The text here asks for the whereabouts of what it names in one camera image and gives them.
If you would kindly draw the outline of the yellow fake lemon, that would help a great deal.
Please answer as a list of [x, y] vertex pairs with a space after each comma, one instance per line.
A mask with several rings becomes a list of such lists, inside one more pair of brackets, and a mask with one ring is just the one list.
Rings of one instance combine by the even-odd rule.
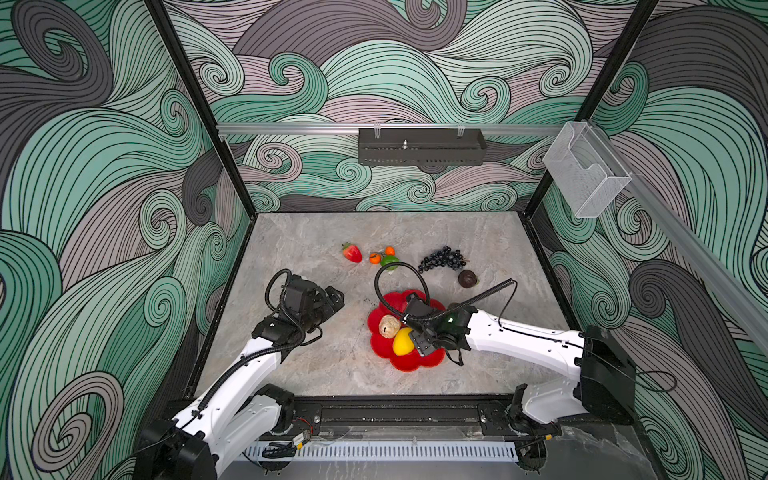
[[392, 350], [397, 357], [409, 355], [415, 349], [411, 333], [411, 328], [403, 327], [394, 336]]

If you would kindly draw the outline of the beige fake garlic bulb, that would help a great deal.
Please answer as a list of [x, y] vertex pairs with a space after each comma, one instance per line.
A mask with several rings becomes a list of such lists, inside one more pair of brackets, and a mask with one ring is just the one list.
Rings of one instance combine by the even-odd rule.
[[384, 315], [378, 325], [379, 334], [386, 339], [394, 339], [401, 328], [402, 322], [389, 314]]

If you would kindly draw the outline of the dark purple fake plum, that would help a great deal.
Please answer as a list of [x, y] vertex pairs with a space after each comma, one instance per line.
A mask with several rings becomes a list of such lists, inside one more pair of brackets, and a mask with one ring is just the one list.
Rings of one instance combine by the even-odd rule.
[[462, 288], [473, 288], [479, 283], [477, 275], [471, 270], [462, 270], [458, 275], [458, 283]]

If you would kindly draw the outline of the green fake pepper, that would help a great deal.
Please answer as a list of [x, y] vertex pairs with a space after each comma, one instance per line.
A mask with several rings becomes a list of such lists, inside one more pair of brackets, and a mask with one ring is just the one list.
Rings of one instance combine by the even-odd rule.
[[393, 270], [395, 270], [398, 267], [398, 265], [397, 265], [398, 262], [399, 262], [399, 258], [397, 256], [385, 255], [385, 256], [382, 257], [382, 259], [380, 261], [380, 265], [385, 270], [393, 271]]

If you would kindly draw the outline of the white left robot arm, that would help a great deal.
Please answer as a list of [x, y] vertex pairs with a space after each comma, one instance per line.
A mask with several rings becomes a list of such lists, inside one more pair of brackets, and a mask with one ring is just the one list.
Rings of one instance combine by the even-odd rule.
[[260, 436], [290, 429], [291, 393], [264, 381], [345, 299], [288, 269], [277, 274], [285, 279], [278, 300], [239, 356], [201, 396], [141, 433], [134, 478], [217, 479]]

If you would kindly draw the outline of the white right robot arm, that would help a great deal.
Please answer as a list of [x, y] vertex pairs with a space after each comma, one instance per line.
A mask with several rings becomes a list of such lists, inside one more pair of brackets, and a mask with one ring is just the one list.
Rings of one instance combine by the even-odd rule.
[[443, 349], [491, 352], [545, 367], [559, 375], [538, 386], [522, 386], [515, 405], [541, 425], [592, 415], [618, 425], [635, 421], [637, 367], [606, 330], [553, 330], [502, 319], [473, 306], [439, 311], [415, 294], [400, 314], [413, 329], [422, 356]]

